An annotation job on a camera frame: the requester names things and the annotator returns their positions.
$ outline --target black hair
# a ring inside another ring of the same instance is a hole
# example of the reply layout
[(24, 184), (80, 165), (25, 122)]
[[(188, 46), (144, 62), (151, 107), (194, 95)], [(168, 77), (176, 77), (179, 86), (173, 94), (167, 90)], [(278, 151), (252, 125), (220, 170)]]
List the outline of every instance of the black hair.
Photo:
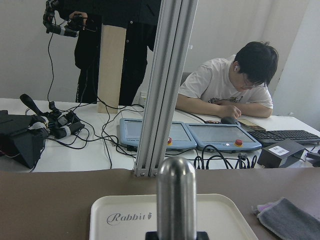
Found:
[(239, 73), (247, 74), (253, 84), (269, 85), (278, 66), (278, 52), (269, 42), (252, 41), (245, 45), (235, 56)]

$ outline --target black mouse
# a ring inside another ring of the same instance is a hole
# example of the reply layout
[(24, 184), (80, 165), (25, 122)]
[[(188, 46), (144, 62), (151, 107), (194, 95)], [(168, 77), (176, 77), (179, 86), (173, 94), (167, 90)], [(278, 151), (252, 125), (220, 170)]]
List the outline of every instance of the black mouse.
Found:
[(225, 117), (221, 118), (220, 122), (222, 124), (236, 124), (236, 125), (239, 125), (238, 120), (235, 119), (234, 117), (231, 117), (231, 116), (225, 116)]

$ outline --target gray cloth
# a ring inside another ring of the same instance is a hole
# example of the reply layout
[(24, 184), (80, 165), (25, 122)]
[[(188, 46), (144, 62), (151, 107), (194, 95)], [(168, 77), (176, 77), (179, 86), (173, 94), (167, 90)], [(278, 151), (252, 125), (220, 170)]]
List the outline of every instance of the gray cloth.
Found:
[(259, 221), (283, 240), (320, 240), (320, 221), (284, 197), (257, 210)]

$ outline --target t-shirt sleeve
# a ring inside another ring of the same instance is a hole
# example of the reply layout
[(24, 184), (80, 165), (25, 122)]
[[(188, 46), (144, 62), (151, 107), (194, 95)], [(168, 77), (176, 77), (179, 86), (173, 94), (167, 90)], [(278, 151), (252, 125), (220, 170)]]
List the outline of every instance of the t-shirt sleeve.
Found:
[(261, 104), (269, 109), (273, 109), (274, 107), (271, 95), (267, 87), (255, 88), (253, 94), (247, 102)]
[(196, 71), (186, 78), (185, 82), (180, 86), (178, 93), (189, 98), (199, 99), (208, 88), (212, 75), (210, 67), (206, 65), (199, 66)]

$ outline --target black keyboard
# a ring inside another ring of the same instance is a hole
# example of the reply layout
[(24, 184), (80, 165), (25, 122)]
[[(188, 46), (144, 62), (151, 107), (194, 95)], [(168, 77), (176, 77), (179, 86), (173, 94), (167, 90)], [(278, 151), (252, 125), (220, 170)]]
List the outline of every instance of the black keyboard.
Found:
[(320, 137), (305, 130), (248, 131), (263, 147), (291, 139), (298, 144), (320, 143)]

